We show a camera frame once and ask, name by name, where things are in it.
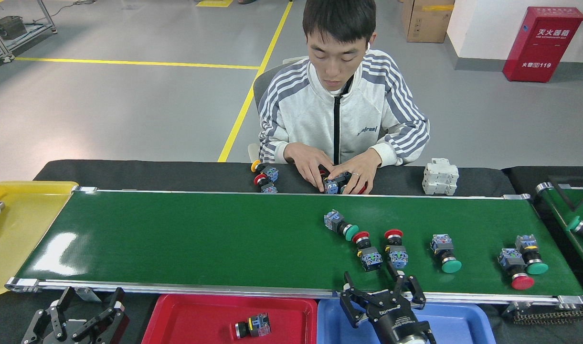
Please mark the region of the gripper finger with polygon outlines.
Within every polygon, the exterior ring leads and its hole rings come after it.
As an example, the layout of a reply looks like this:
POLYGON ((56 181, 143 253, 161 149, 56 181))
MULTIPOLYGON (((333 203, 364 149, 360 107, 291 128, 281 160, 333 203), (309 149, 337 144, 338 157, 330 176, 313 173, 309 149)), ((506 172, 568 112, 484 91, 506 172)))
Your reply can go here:
POLYGON ((99 315, 84 322, 72 333, 73 343, 84 344, 117 344, 129 323, 122 300, 125 297, 123 288, 117 288, 108 307, 99 315))
POLYGON ((69 339, 69 332, 66 326, 67 319, 64 312, 76 292, 72 287, 64 290, 62 296, 53 301, 47 309, 40 309, 35 312, 29 328, 22 338, 23 344, 63 344, 69 339))

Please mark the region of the person's right hand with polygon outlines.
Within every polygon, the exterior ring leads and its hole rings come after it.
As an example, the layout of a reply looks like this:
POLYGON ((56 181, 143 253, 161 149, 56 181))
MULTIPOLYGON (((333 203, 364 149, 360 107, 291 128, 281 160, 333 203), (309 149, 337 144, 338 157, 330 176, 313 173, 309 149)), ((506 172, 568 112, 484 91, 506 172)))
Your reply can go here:
POLYGON ((305 181, 319 191, 324 191, 319 167, 323 166, 329 172, 334 170, 330 157, 324 151, 304 143, 289 143, 285 147, 283 157, 285 161, 294 163, 300 176, 305 181))

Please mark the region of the person's left hand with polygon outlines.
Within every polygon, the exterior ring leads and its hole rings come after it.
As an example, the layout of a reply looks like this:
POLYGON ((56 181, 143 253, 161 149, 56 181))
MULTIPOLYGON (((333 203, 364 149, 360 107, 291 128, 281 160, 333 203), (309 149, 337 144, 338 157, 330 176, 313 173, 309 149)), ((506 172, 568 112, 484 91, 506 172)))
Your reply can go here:
POLYGON ((377 168, 381 163, 382 159, 379 153, 374 148, 369 148, 341 165, 334 166, 334 170, 330 172, 328 178, 335 178, 344 172, 350 172, 351 178, 343 194, 369 194, 373 188, 377 168))

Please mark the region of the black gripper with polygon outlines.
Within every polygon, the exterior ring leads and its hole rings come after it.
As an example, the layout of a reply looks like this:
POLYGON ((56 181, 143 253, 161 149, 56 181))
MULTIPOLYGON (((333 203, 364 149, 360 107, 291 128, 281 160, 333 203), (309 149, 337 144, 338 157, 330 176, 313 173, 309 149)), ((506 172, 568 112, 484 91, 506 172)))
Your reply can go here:
POLYGON ((426 297, 414 276, 406 275, 395 267, 386 267, 394 281, 386 303, 379 295, 357 289, 349 272, 344 272, 344 286, 340 305, 350 325, 355 329, 370 322, 381 344, 431 344, 433 333, 429 322, 420 322, 412 308, 422 310, 426 297), (405 291, 411 292, 409 302, 405 291))

